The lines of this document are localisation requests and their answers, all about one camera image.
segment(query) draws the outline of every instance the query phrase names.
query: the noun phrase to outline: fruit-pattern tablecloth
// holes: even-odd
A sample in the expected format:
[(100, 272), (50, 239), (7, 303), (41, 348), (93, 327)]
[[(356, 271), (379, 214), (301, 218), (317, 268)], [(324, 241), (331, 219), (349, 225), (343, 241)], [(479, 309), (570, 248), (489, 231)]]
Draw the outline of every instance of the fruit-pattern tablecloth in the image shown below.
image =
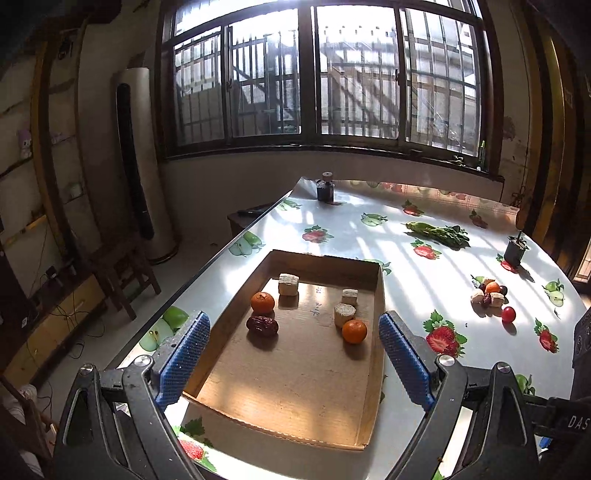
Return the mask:
[[(523, 375), (520, 384), (528, 393), (568, 398), (573, 329), (585, 307), (558, 266), (529, 238), (520, 269), (504, 262), (507, 237), (517, 233), (516, 214), (513, 207), (463, 193), (365, 181), (337, 181), (335, 200), (327, 205), (316, 200), (315, 182), (301, 179), (174, 302), (179, 310), (169, 312), (168, 320), (203, 310), (213, 324), (272, 249), (373, 261), (382, 266), (387, 309), (396, 310), (415, 334), (430, 335), (433, 348), (449, 347), (451, 340), (451, 353), (463, 365), (490, 368), (503, 360)], [(470, 247), (453, 250), (418, 238), (405, 225), (411, 221), (459, 225)], [(486, 278), (507, 287), (508, 305), (517, 313), (513, 323), (503, 324), (500, 310), (471, 305), (470, 295)], [(151, 350), (158, 339), (145, 337), (141, 343)], [(146, 353), (142, 345), (122, 365)], [(374, 436), (363, 452), (276, 439), (183, 398), (166, 415), (189, 455), (227, 479), (382, 480), (408, 445), (423, 410), (410, 402), (386, 361)], [(456, 450), (462, 442), (461, 437)], [(446, 454), (442, 474), (450, 474), (453, 464), (453, 454)]]

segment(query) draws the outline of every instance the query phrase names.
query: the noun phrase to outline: red date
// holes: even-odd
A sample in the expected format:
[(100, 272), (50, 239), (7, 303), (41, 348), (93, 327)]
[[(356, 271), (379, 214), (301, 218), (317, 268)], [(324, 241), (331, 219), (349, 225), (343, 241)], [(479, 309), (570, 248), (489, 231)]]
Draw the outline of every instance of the red date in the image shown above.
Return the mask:
[(246, 321), (246, 328), (262, 337), (272, 337), (279, 331), (279, 324), (269, 317), (253, 315)]

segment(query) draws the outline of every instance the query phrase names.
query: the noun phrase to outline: window frame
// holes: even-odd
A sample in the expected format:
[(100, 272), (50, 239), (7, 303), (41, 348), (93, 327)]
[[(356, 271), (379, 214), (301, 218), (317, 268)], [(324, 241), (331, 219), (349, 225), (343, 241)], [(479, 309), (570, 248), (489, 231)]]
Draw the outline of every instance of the window frame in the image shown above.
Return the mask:
[[(478, 70), (480, 77), (480, 122), (479, 142), (486, 142), (486, 168), (482, 172), (485, 175), (497, 176), (500, 162), (500, 145), (493, 147), (495, 137), (498, 133), (492, 125), (502, 125), (502, 84), (495, 81), (495, 88), (501, 89), (501, 101), (493, 101), (493, 75), (492, 71), (497, 69), (500, 72), (500, 58), (496, 59), (489, 51), (498, 49), (496, 34), (492, 22), (486, 23), (488, 14), (487, 5), (480, 0), (479, 9), (484, 19), (471, 13), (447, 7), (426, 0), (283, 0), (269, 2), (262, 5), (247, 7), (242, 10), (231, 12), (215, 18), (204, 24), (193, 27), (179, 35), (173, 36), (176, 11), (189, 1), (162, 2), (158, 20), (158, 32), (162, 32), (161, 41), (156, 42), (155, 48), (155, 111), (161, 112), (156, 115), (156, 135), (160, 143), (161, 158), (172, 160), (175, 158), (186, 158), (209, 154), (220, 154), (240, 150), (269, 150), (280, 147), (286, 148), (330, 148), (336, 150), (354, 148), (356, 151), (382, 153), (384, 156), (407, 157), (412, 160), (424, 161), (427, 163), (443, 164), (462, 170), (476, 173), (475, 168), (465, 166), (467, 163), (478, 164), (478, 158), (461, 152), (447, 150), (440, 147), (420, 144), (406, 140), (407, 132), (407, 108), (410, 101), (407, 91), (407, 67), (405, 61), (404, 36), (402, 35), (401, 9), (416, 9), (430, 12), (469, 24), (475, 32), (475, 45), (473, 46), (478, 57)], [(392, 8), (395, 14), (397, 29), (398, 58), (400, 72), (398, 74), (398, 87), (400, 89), (400, 113), (399, 134), (396, 140), (363, 137), (356, 135), (335, 135), (322, 133), (322, 111), (320, 108), (320, 75), (316, 75), (319, 65), (320, 52), (317, 48), (318, 30), (312, 28), (316, 23), (317, 7), (328, 5), (370, 5), (376, 7)], [(230, 73), (227, 66), (230, 59), (230, 48), (227, 45), (228, 26), (257, 15), (264, 15), (270, 12), (296, 9), (298, 14), (298, 48), (300, 56), (300, 91), (315, 91), (315, 95), (300, 98), (300, 124), (301, 132), (298, 134), (271, 134), (254, 135), (250, 137), (233, 137), (229, 129), (229, 88)], [(176, 95), (174, 88), (174, 47), (190, 38), (221, 27), (221, 55), (224, 57), (221, 63), (222, 76), (222, 115), (223, 130), (225, 137), (219, 140), (198, 142), (186, 145), (178, 145), (176, 126)], [(463, 157), (464, 165), (455, 157)]]

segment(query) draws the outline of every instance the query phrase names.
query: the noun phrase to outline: wooden chair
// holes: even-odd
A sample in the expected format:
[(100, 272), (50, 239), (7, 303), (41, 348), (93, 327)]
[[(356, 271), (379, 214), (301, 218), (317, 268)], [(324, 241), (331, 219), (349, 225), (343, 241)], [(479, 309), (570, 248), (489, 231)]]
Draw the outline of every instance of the wooden chair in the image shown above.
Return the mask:
[[(135, 311), (131, 307), (133, 299), (150, 285), (154, 288), (156, 295), (162, 291), (146, 259), (141, 238), (137, 233), (132, 233), (112, 244), (103, 245), (90, 256), (89, 263), (100, 286), (111, 298), (115, 308), (120, 310), (123, 307), (131, 320), (136, 318)], [(139, 288), (127, 297), (123, 290), (134, 280), (139, 282)]]
[[(44, 476), (50, 478), (53, 459), (47, 446), (46, 429), (49, 428), (51, 420), (42, 418), (42, 414), (37, 410), (33, 400), (24, 398), (3, 375), (0, 376), (0, 384), (20, 403), (25, 416), (25, 424), (22, 424), (0, 402), (0, 430), (4, 434), (4, 441), (11, 440), (11, 443), (18, 450), (26, 450), (35, 454)], [(18, 451), (8, 448), (8, 446), (6, 447), (6, 450), (3, 450), (5, 454), (10, 451)], [(20, 456), (11, 458), (11, 460), (13, 463), (11, 468), (17, 468), (23, 472), (28, 471), (27, 475), (30, 478), (37, 477)]]

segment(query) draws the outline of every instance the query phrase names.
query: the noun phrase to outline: window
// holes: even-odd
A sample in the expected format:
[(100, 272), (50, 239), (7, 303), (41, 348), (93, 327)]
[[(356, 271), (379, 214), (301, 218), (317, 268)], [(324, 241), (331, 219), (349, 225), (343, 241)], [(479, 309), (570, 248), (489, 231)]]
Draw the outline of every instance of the window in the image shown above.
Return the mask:
[(297, 10), (232, 24), (229, 38), (234, 136), (300, 133)]
[(480, 86), (473, 28), (406, 9), (402, 30), (410, 99), (407, 140), (477, 155)]
[(581, 282), (581, 283), (589, 283), (591, 279), (591, 242), (589, 242), (589, 246), (587, 247), (587, 251), (585, 252), (585, 257), (577, 274), (574, 276), (574, 280)]
[(197, 0), (174, 12), (168, 150), (352, 145), (486, 170), (478, 8), (322, 1)]
[(398, 138), (392, 8), (318, 7), (322, 133)]

